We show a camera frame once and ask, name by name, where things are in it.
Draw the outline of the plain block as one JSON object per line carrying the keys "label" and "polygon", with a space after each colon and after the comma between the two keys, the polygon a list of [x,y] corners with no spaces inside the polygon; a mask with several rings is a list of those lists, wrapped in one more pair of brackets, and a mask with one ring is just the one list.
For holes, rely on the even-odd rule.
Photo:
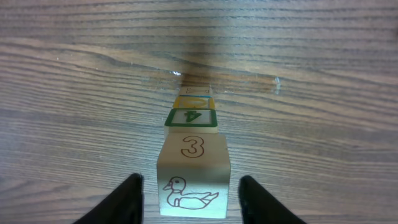
{"label": "plain block", "polygon": [[160,214],[226,218],[230,175],[224,135],[169,134],[157,160]]}

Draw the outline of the blue P block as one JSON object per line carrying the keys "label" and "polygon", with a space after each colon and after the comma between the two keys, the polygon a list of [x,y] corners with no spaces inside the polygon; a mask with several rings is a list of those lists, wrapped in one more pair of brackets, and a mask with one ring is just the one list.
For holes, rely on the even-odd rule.
{"label": "blue P block", "polygon": [[183,86],[178,93],[179,96],[197,96],[211,98],[213,90],[205,86]]}

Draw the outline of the yellow O block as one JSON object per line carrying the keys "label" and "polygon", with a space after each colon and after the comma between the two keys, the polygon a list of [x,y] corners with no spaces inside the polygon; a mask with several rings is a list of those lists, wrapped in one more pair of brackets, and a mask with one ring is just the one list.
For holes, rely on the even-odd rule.
{"label": "yellow O block", "polygon": [[199,96],[178,96],[173,104],[173,108],[199,108],[215,109],[213,98]]}

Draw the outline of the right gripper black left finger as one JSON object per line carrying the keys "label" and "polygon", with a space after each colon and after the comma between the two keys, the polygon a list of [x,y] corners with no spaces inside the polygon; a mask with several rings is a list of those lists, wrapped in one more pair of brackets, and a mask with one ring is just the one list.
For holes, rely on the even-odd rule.
{"label": "right gripper black left finger", "polygon": [[105,199],[74,224],[142,224],[143,176],[131,174]]}

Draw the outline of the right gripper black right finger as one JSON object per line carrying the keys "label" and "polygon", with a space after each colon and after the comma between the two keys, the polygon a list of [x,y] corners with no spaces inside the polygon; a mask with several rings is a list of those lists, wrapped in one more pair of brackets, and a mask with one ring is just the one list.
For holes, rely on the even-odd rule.
{"label": "right gripper black right finger", "polygon": [[240,178],[238,195],[243,224],[306,224],[250,175]]}

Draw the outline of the green 4 block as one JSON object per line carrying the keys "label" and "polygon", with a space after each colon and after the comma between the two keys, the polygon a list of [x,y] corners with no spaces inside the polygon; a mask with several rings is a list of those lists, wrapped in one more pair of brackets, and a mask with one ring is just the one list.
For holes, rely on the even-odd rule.
{"label": "green 4 block", "polygon": [[164,123],[164,135],[170,133],[218,134],[216,111],[212,109],[174,108]]}

